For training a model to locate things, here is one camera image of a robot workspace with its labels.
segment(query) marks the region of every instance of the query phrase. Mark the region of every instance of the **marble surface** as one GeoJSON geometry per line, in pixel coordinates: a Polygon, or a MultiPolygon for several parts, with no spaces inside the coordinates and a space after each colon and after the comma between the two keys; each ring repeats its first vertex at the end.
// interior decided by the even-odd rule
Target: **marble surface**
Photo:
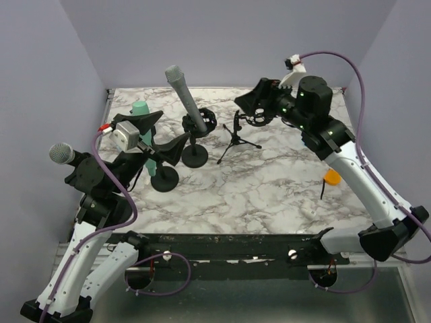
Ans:
{"type": "MultiPolygon", "coordinates": [[[[208,162],[194,170],[180,162],[175,167],[180,182],[167,193],[156,192],[150,177],[143,172],[131,193],[139,218],[119,232],[132,229],[146,233],[298,234],[371,222],[345,182],[327,185],[320,200],[322,179],[329,168],[304,146],[299,131],[280,120],[263,128],[249,126],[242,120],[239,135],[263,148],[233,147],[223,162],[216,164],[230,142],[222,124],[232,128],[238,109],[233,100],[249,90],[191,89],[198,107],[211,109],[218,120],[214,132],[198,139],[208,150],[208,162]],[[301,213],[303,205],[316,211],[314,219],[301,213]]],[[[132,103],[138,100],[145,100],[152,112],[164,111],[156,125],[156,143],[168,142],[183,133],[181,118],[185,109],[170,88],[118,89],[109,120],[117,113],[128,114],[132,103]]],[[[350,125],[340,89],[334,89],[331,115],[350,125]]],[[[109,161],[117,155],[108,139],[103,140],[100,155],[109,161]]]]}

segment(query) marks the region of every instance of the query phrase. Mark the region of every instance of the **microphone grille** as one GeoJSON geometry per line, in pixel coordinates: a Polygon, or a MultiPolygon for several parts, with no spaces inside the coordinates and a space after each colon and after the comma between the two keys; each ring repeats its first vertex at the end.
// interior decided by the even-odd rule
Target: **microphone grille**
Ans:
{"type": "Polygon", "coordinates": [[[179,79],[184,77],[183,71],[181,71],[180,67],[178,67],[177,65],[169,66],[165,70],[164,74],[166,75],[168,83],[178,81],[179,79]]]}
{"type": "Polygon", "coordinates": [[[56,143],[49,149],[49,157],[53,162],[63,165],[75,158],[75,152],[68,143],[56,143]]]}

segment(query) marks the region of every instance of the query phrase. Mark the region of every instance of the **orange object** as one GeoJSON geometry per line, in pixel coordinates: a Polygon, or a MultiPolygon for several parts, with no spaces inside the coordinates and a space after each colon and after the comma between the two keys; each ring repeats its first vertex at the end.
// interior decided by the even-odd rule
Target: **orange object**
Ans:
{"type": "Polygon", "coordinates": [[[341,182],[341,176],[333,169],[328,170],[324,179],[326,183],[334,186],[341,182]]]}

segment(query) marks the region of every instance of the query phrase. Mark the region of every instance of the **microphone clip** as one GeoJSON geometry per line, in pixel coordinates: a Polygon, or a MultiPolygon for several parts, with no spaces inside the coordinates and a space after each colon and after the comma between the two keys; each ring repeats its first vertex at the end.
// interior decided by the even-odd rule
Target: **microphone clip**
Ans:
{"type": "Polygon", "coordinates": [[[182,126],[184,132],[190,133],[194,138],[204,138],[208,136],[208,134],[210,134],[210,132],[212,132],[217,127],[217,119],[215,118],[216,115],[214,114],[214,112],[212,112],[208,108],[200,108],[198,110],[201,113],[205,125],[207,126],[207,130],[204,132],[199,131],[196,126],[196,123],[193,121],[189,114],[183,116],[182,126]]]}

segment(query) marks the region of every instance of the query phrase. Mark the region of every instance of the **round microphone base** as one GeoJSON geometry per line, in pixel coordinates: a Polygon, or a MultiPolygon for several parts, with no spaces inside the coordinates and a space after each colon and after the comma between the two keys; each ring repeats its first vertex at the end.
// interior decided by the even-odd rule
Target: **round microphone base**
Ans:
{"type": "Polygon", "coordinates": [[[199,168],[206,164],[208,161],[208,151],[204,146],[189,145],[184,148],[181,154],[183,164],[189,168],[199,168]]]}
{"type": "Polygon", "coordinates": [[[151,177],[151,185],[158,192],[166,193],[178,185],[180,178],[176,170],[169,166],[161,166],[156,170],[156,175],[151,177]]]}

